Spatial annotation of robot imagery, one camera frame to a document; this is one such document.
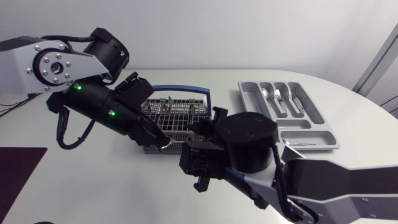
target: white wall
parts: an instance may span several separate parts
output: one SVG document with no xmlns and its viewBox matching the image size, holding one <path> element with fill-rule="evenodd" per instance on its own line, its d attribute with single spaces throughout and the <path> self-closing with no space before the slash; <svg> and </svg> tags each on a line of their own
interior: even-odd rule
<svg viewBox="0 0 398 224">
<path fill-rule="evenodd" d="M 352 88 L 397 9 L 395 0 L 3 0 L 0 40 L 104 27 L 129 49 L 131 69 L 271 68 Z"/>
</svg>

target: black mat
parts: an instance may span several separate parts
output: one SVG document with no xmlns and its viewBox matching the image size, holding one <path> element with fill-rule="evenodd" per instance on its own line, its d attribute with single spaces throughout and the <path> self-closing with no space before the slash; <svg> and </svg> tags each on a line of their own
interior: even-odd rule
<svg viewBox="0 0 398 224">
<path fill-rule="evenodd" d="M 38 147 L 0 147 L 0 223 L 46 151 Z"/>
</svg>

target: knife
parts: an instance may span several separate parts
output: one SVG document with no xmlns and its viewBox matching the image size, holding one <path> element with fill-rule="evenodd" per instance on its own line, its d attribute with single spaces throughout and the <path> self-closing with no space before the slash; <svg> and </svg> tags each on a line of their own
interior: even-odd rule
<svg viewBox="0 0 398 224">
<path fill-rule="evenodd" d="M 293 93 L 292 93 L 292 99 L 293 99 L 293 102 L 296 104 L 297 109 L 298 109 L 299 111 L 301 111 L 302 113 L 305 113 L 303 104 L 302 104 L 301 101 L 297 98 L 297 96 L 294 95 Z"/>
</svg>

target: utensil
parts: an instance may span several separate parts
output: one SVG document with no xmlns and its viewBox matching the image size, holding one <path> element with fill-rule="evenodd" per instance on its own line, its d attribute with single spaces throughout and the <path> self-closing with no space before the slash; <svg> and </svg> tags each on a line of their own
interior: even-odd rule
<svg viewBox="0 0 398 224">
<path fill-rule="evenodd" d="M 286 113 L 287 112 L 286 111 L 286 105 L 285 105 L 284 101 L 282 100 L 282 95 L 280 94 L 280 90 L 279 89 L 275 90 L 275 95 L 276 95 L 276 98 L 278 99 L 278 102 L 279 102 L 280 106 L 282 107 L 282 109 Z"/>
<path fill-rule="evenodd" d="M 293 99 L 293 102 L 296 104 L 297 109 L 298 109 L 299 111 L 301 111 L 302 113 L 305 113 L 303 104 L 302 104 L 301 101 L 297 98 L 297 96 L 294 95 L 293 93 L 292 93 L 292 99 Z"/>
<path fill-rule="evenodd" d="M 177 140 L 174 140 L 174 139 L 172 139 L 170 137 L 168 137 L 168 138 L 170 139 L 169 143 L 167 145 L 165 145 L 165 146 L 162 146 L 161 149 L 169 147 L 171 144 L 174 144 L 174 143 L 184 143 L 185 142 L 185 141 L 177 141 Z"/>
<path fill-rule="evenodd" d="M 299 111 L 301 111 L 301 113 L 306 113 L 305 110 L 304 110 L 303 104 L 301 103 L 300 99 L 293 93 L 292 93 L 292 99 L 293 99 L 293 102 L 296 104 L 297 109 Z M 310 117 L 310 115 L 308 113 L 307 113 L 307 116 L 308 116 L 309 120 L 311 122 L 313 122 L 312 118 Z"/>
<path fill-rule="evenodd" d="M 282 141 L 287 145 L 287 146 L 316 146 L 314 143 L 291 143 L 286 139 L 282 139 Z"/>
<path fill-rule="evenodd" d="M 262 90 L 262 94 L 264 95 L 264 97 L 266 98 L 266 100 L 267 100 L 267 103 L 268 103 L 268 105 L 271 107 L 271 104 L 268 102 L 268 99 L 269 99 L 269 93 L 268 93 L 268 90 L 267 89 L 265 89 L 265 88 L 261 88 L 261 90 Z"/>
<path fill-rule="evenodd" d="M 261 90 L 262 90 L 262 94 L 263 94 L 263 95 L 265 96 L 265 98 L 268 100 L 268 99 L 269 99 L 269 93 L 268 93 L 267 89 L 261 88 Z"/>
</svg>

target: fork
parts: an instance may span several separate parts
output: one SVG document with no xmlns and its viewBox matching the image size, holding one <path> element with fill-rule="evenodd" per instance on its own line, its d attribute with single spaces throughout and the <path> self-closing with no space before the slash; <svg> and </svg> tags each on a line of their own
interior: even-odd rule
<svg viewBox="0 0 398 224">
<path fill-rule="evenodd" d="M 280 90 L 276 89 L 275 90 L 275 94 L 276 94 L 276 98 L 278 99 L 278 102 L 279 102 L 280 106 L 282 107 L 282 109 L 286 113 L 286 105 L 285 105 L 284 101 L 282 100 L 282 95 L 280 95 Z"/>
</svg>

